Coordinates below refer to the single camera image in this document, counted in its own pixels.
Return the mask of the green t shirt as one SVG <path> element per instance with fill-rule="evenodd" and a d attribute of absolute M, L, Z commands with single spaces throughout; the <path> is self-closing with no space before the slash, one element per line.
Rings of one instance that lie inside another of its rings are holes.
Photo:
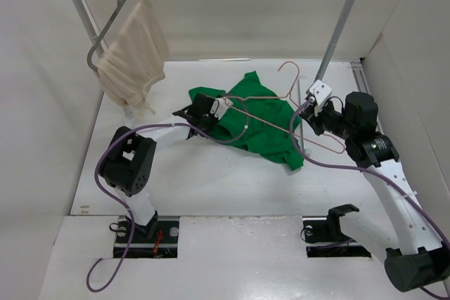
<path fill-rule="evenodd" d="M 228 92 L 199 86 L 190 89 L 188 94 L 191 99 L 199 93 L 216 98 Z M 304 165 L 304 158 L 296 151 L 288 133 L 252 119 L 232 108 L 226 111 L 210 135 L 217 140 L 226 141 L 226 144 L 232 147 L 258 154 L 277 164 L 285 164 L 292 171 Z"/>

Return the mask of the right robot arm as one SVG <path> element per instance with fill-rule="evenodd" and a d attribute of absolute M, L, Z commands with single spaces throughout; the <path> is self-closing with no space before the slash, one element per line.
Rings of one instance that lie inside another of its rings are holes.
<path fill-rule="evenodd" d="M 354 165 L 326 164 L 305 159 L 327 169 L 358 171 L 371 184 L 394 228 L 395 240 L 378 228 L 358 220 L 359 209 L 345 204 L 330 209 L 327 235 L 349 237 L 362 244 L 384 265 L 392 285 L 400 292 L 421 289 L 449 278 L 449 240 L 420 206 L 411 189 L 392 141 L 377 130 L 378 105 L 368 93 L 352 92 L 337 111 L 331 95 L 308 93 L 295 112 L 318 136 L 325 132 L 344 140 Z"/>

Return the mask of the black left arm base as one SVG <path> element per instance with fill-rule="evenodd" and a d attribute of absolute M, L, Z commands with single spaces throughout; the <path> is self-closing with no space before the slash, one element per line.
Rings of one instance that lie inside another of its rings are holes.
<path fill-rule="evenodd" d="M 134 232 L 126 259 L 175 259 L 178 255 L 180 218 L 162 216 L 159 218 L 156 230 L 150 238 L 139 232 L 138 226 Z M 109 225 L 109 230 L 115 234 L 113 257 L 120 258 L 127 246 L 131 234 L 131 224 L 126 217 L 119 217 L 117 222 Z"/>

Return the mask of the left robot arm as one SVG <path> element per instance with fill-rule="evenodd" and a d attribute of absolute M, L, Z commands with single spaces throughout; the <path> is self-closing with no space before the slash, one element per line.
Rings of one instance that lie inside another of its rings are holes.
<path fill-rule="evenodd" d="M 115 198 L 131 212 L 128 222 L 138 239 L 152 240 L 157 231 L 158 212 L 146 188 L 156 152 L 196 135 L 210 135 L 227 110 L 223 99 L 199 93 L 190 105 L 160 123 L 116 130 L 94 177 L 117 191 Z"/>

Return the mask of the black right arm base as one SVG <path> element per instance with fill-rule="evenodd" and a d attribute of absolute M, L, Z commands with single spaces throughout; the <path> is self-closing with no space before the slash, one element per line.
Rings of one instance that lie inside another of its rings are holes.
<path fill-rule="evenodd" d="M 304 216 L 300 238 L 307 258 L 371 258 L 371 253 L 351 238 L 335 234 L 325 216 Z"/>

